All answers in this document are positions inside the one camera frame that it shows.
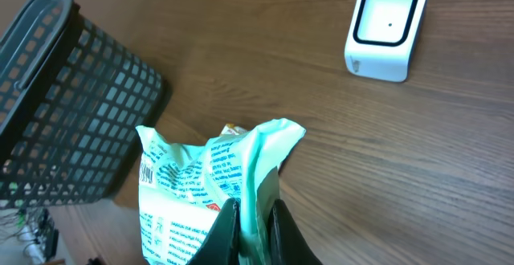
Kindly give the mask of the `teal wet wipes pack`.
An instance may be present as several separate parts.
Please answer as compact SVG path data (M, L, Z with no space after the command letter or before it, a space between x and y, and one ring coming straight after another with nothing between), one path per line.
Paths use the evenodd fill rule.
M141 246L151 264L185 264L198 252L227 199L240 203L237 260L269 264L267 218L279 198L279 168L304 136L274 119L251 131L224 132L203 146L169 143L139 125Z

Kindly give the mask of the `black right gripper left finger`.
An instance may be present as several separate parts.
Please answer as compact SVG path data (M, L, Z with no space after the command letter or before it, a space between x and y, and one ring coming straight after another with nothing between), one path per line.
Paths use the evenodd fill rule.
M239 202L230 198L188 265L239 265L239 232Z

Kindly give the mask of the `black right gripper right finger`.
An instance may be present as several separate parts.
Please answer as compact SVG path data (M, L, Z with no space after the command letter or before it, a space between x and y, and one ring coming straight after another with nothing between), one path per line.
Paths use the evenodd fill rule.
M321 265L281 199L273 203L267 231L272 265Z

